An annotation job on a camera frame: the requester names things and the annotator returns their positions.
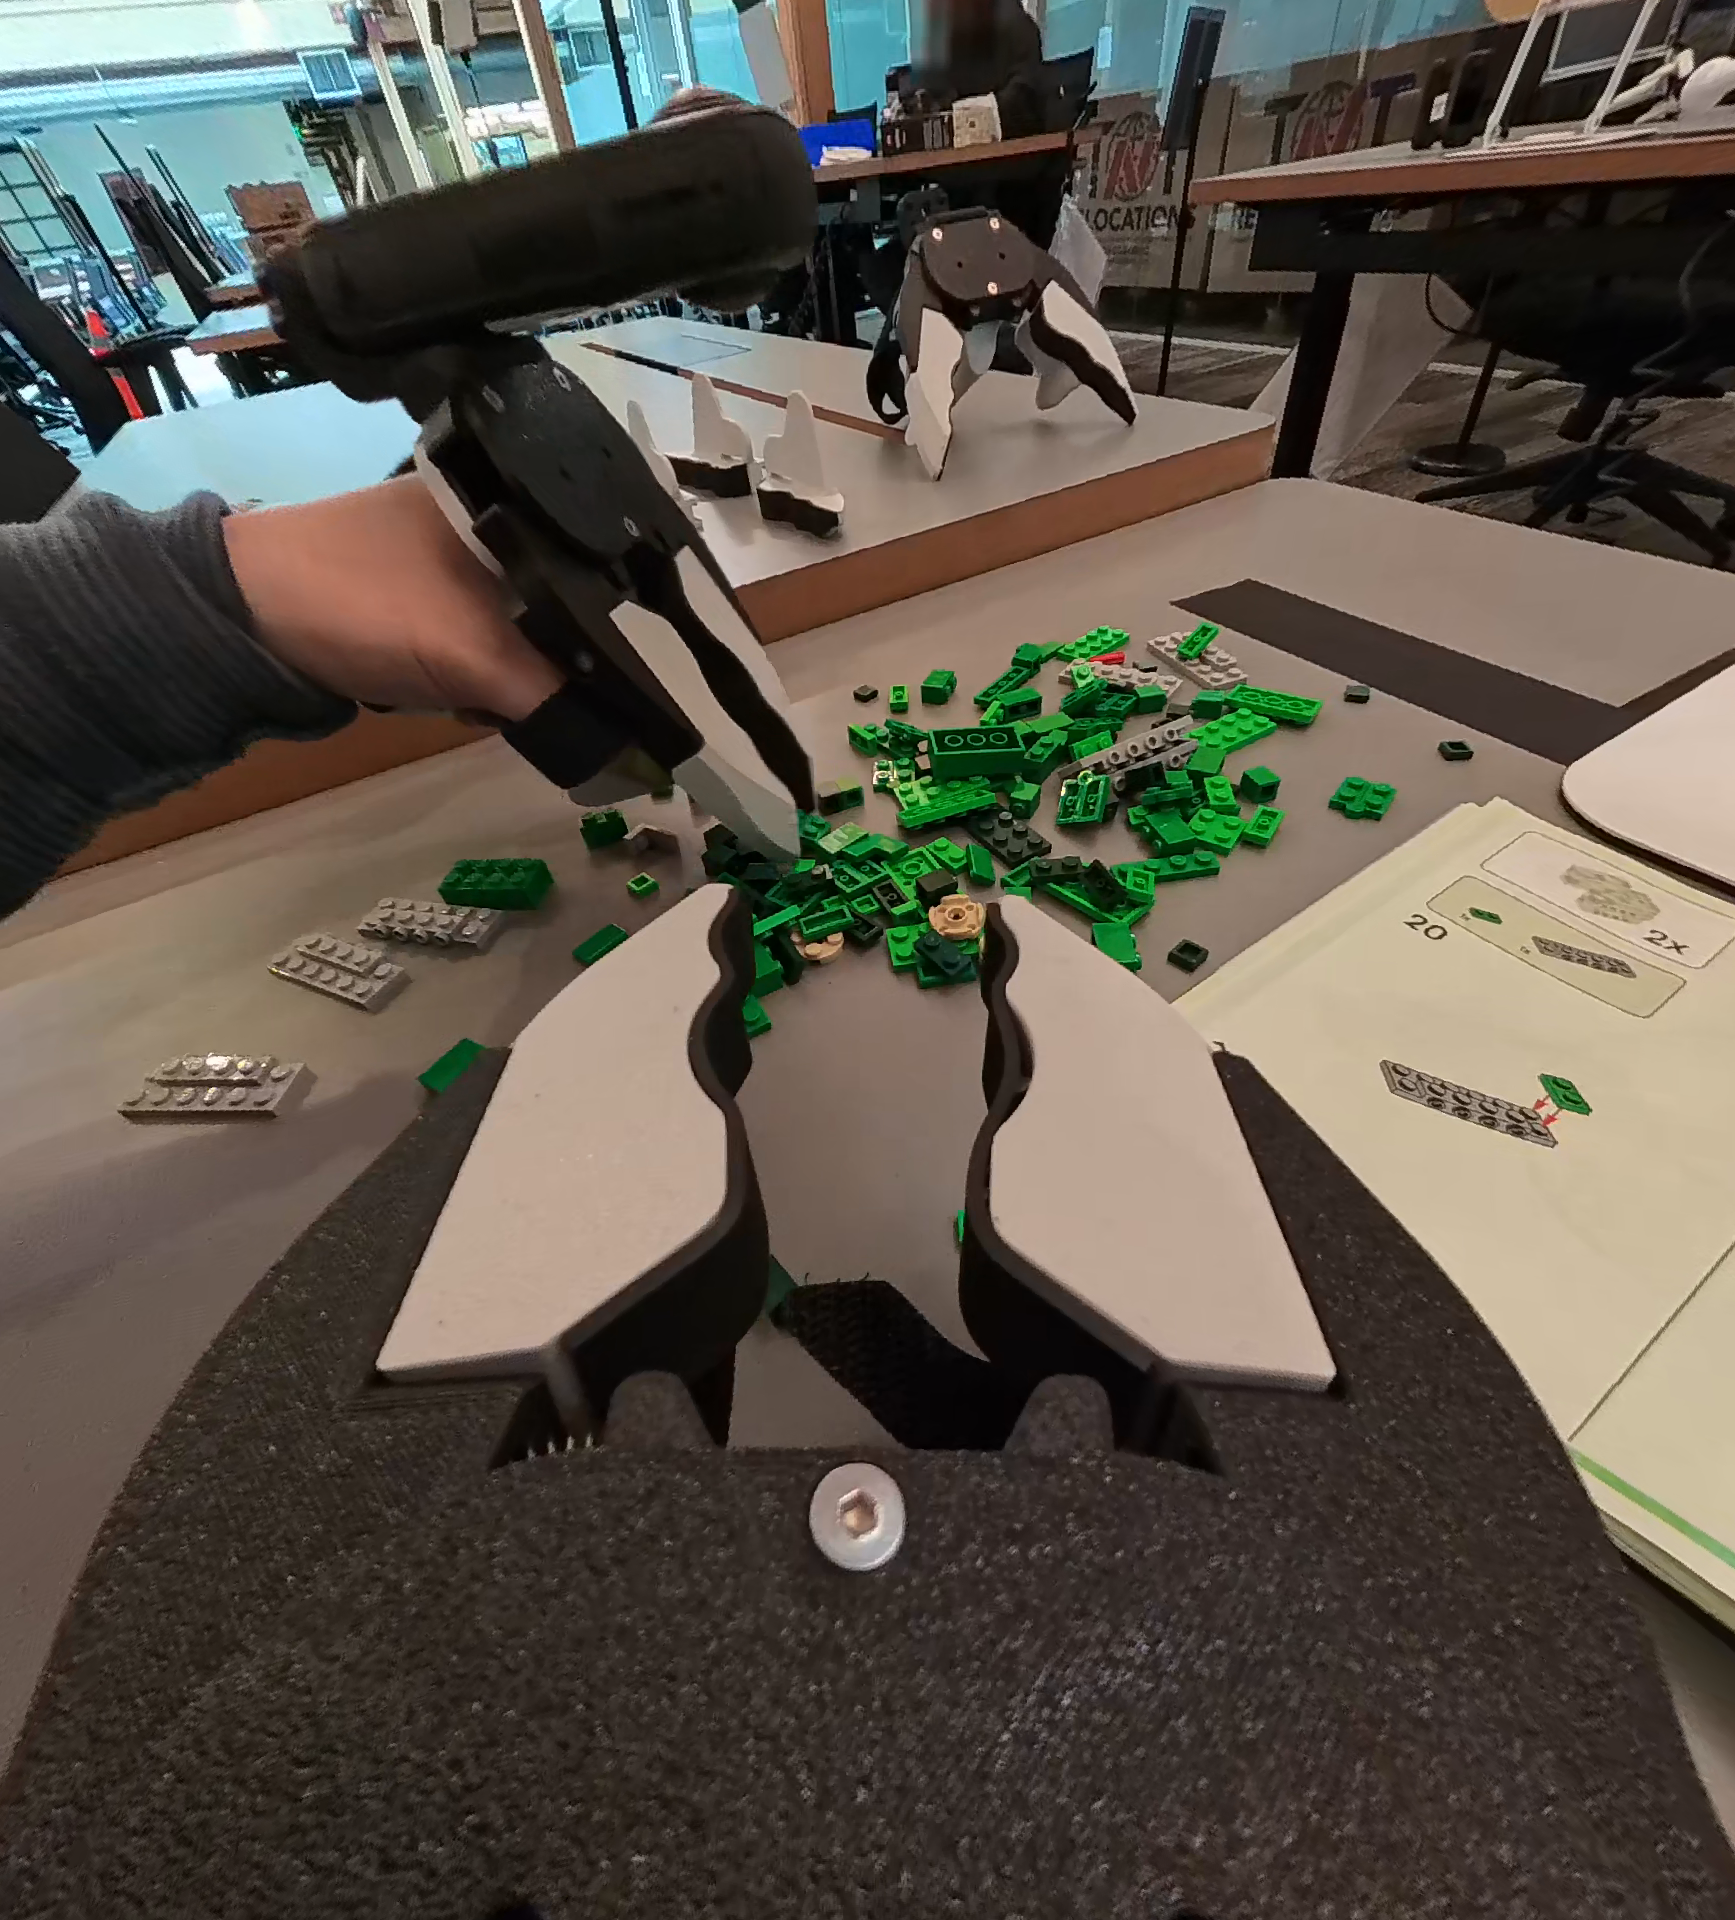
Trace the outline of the brown-topped office desk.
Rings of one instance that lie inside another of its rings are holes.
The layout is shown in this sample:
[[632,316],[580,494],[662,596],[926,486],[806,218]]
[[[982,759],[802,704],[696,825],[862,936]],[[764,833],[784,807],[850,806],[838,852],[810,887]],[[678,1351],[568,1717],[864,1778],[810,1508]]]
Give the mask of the brown-topped office desk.
[[1735,125],[1396,144],[1206,176],[1190,201],[1252,209],[1254,269],[1312,276],[1270,467],[1308,478],[1360,277],[1735,274]]

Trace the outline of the spare gripper finger part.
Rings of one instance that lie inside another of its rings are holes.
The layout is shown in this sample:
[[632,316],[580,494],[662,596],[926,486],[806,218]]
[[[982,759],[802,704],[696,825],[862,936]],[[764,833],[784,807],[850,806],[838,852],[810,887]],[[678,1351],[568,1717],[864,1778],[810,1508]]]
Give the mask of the spare gripper finger part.
[[690,450],[668,456],[678,484],[708,498],[750,498],[754,447],[744,427],[726,413],[720,387],[704,372],[690,375],[690,429]]
[[684,515],[688,515],[690,525],[696,532],[702,532],[704,524],[700,521],[700,515],[690,500],[690,494],[682,486],[678,467],[674,465],[670,456],[662,450],[662,445],[656,444],[654,429],[646,418],[642,404],[636,397],[630,397],[626,401],[626,424],[630,427],[634,444],[644,456],[660,487],[666,492],[666,495],[672,502],[678,504]]
[[816,539],[832,539],[844,525],[846,500],[830,486],[816,411],[800,390],[786,397],[782,429],[762,444],[754,498],[764,521]]

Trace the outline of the grey brick plate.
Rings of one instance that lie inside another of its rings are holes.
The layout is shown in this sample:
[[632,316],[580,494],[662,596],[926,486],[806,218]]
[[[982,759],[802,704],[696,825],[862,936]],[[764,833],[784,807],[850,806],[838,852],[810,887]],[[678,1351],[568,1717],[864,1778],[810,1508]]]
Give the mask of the grey brick plate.
[[356,921],[356,933],[372,943],[486,952],[506,923],[508,913],[494,908],[384,896]]
[[298,936],[268,961],[268,971],[368,1014],[392,1004],[408,984],[406,967],[382,947],[328,932]]

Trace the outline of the spare gripper mechanism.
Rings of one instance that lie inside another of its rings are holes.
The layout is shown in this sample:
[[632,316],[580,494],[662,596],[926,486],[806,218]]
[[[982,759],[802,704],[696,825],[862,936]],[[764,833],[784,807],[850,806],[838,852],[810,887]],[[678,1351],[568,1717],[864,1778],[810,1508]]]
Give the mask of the spare gripper mechanism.
[[930,480],[944,476],[958,401],[992,372],[1002,344],[1026,359],[1040,411],[1086,390],[1136,421],[1116,342],[1078,277],[994,209],[928,213],[870,355],[868,397],[904,429]]

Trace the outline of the pale green instruction booklet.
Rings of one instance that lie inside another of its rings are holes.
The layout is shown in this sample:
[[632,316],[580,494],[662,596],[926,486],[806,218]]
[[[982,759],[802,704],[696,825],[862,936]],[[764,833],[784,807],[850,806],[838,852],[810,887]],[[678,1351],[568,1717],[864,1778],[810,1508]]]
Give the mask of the pale green instruction booklet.
[[1735,903],[1460,804],[1178,1010],[1480,1311],[1618,1543],[1735,1634]]

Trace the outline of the grey desk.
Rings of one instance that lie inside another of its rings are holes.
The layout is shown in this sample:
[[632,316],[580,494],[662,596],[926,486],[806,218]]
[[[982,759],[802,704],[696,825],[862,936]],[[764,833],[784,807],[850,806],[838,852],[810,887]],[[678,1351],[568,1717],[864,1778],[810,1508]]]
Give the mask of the grey desk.
[[[856,681],[954,662],[980,684],[1016,637],[1182,622],[1260,580],[1624,705],[1735,645],[1735,575],[1518,534],[1320,482],[1266,482],[770,648],[824,774]],[[0,1778],[75,1577],[163,1413],[294,1239],[424,1103],[448,1044],[508,1044],[626,906],[626,855],[500,742],[426,758],[55,881],[0,923]],[[266,971],[350,932],[460,852],[538,852],[542,915],[484,957],[418,956],[386,1012]],[[960,1334],[952,1225],[978,1126],[976,991],[880,956],[774,1002],[742,1094],[780,1257],[888,1277]],[[173,1052],[240,1046],[318,1079],[272,1122],[135,1123],[115,1105]],[[1642,1587],[1702,1778],[1735,1842],[1735,1650]]]

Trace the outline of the wood-edged side table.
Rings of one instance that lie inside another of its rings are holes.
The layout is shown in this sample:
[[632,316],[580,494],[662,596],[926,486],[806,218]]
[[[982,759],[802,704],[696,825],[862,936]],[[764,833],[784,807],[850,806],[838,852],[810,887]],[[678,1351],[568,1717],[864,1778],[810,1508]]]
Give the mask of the wood-edged side table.
[[[638,405],[664,453],[692,442],[696,379],[720,390],[756,447],[782,429],[794,394],[808,397],[842,532],[804,536],[742,500],[700,505],[766,643],[1198,505],[1270,465],[1274,426],[1260,411],[1142,396],[1124,424],[1084,390],[1042,410],[1030,377],[988,372],[956,404],[932,480],[902,429],[872,416],[860,350],[654,318],[564,332],[548,348],[616,418]],[[199,490],[294,505],[384,478],[412,442],[394,405],[310,386],[135,421],[85,482],[145,510]]]

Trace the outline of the pile of green toy bricks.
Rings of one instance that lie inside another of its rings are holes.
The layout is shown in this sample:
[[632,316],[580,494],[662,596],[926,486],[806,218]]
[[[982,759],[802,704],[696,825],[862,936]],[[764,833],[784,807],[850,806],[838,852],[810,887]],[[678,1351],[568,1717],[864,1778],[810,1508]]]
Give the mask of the pile of green toy bricks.
[[1122,967],[1144,964],[1140,925],[1160,887],[1216,877],[1240,848],[1268,849],[1284,821],[1282,779],[1250,756],[1310,730],[1326,702],[1262,684],[1202,620],[1152,636],[1092,628],[1020,643],[968,715],[912,715],[912,698],[948,707],[958,671],[914,687],[856,689],[876,715],[848,726],[872,779],[832,779],[800,814],[800,852],[774,857],[734,830],[704,830],[702,865],[748,906],[754,986],[746,1032],[770,1030],[768,996],[814,964],[798,925],[856,927],[844,950],[880,950],[920,988],[970,986],[984,941],[950,941],[928,923],[948,894],[1052,903]]

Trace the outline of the person's left hand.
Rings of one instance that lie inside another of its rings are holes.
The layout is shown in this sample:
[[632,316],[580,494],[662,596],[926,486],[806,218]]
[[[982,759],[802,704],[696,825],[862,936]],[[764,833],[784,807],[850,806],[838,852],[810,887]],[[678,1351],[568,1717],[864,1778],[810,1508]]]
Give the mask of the person's left hand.
[[418,476],[232,511],[223,534],[256,636],[328,694],[496,726],[564,687]]

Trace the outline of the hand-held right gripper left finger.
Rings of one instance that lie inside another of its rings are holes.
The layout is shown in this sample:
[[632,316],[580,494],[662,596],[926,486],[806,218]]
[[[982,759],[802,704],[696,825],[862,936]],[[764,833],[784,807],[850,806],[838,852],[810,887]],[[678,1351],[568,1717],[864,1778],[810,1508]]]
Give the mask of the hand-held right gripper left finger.
[[732,1383],[770,1284],[738,1108],[752,915],[708,881],[518,1033],[378,1351],[396,1383],[522,1379],[566,1435],[616,1390]]

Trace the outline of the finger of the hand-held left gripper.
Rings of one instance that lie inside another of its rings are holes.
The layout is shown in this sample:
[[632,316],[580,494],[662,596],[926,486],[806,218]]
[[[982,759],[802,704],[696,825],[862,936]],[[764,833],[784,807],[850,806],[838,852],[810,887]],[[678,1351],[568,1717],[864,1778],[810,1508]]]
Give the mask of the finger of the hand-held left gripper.
[[704,653],[664,614],[632,600],[612,622],[666,726],[654,759],[748,848],[796,857],[812,761],[758,639],[724,610],[708,620]]
[[674,567],[666,617],[694,662],[680,702],[702,736],[694,758],[712,804],[724,818],[798,818],[814,807],[814,768],[780,671],[696,544],[676,551]]

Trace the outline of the cluttered office desk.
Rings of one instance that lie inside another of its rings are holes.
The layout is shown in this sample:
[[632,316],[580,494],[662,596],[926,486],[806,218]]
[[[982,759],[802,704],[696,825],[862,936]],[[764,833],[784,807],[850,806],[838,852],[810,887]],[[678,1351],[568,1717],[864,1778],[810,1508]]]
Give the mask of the cluttered office desk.
[[824,344],[856,339],[856,310],[840,298],[834,231],[860,228],[874,235],[894,234],[902,197],[928,185],[1000,184],[1042,169],[1052,160],[1060,160],[1070,172],[1100,131],[1096,123],[1088,123],[970,147],[844,157],[814,166],[818,240],[808,257],[810,335]]

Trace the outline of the black office chair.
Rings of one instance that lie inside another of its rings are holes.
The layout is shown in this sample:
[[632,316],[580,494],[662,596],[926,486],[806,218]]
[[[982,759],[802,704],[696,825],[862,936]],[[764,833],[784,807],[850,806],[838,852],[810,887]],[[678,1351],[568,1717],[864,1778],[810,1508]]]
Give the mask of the black office chair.
[[1718,256],[1735,213],[1670,277],[1462,276],[1454,292],[1494,350],[1548,366],[1580,392],[1558,427],[1562,450],[1422,492],[1440,505],[1526,494],[1530,527],[1638,510],[1712,563],[1735,551],[1735,484],[1650,450],[1642,432],[1668,400],[1714,400],[1735,372],[1735,276]]

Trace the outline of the stacked grey brick plates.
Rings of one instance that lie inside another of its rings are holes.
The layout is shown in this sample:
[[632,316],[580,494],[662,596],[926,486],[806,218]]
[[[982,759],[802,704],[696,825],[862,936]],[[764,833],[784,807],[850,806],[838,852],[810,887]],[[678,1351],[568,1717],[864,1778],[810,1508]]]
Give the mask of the stacked grey brick plates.
[[133,1123],[169,1126],[276,1122],[304,1103],[314,1078],[304,1062],[270,1054],[181,1054],[153,1067],[117,1103],[117,1113]]

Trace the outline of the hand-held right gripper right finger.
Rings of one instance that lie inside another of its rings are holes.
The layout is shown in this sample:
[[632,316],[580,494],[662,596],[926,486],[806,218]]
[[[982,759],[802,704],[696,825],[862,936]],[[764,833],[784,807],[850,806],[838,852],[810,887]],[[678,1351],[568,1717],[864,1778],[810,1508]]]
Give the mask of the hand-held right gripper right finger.
[[1188,1431],[1198,1388],[1338,1379],[1216,1050],[1024,900],[980,954],[986,1111],[960,1311],[1006,1375],[1098,1382],[1118,1431]]

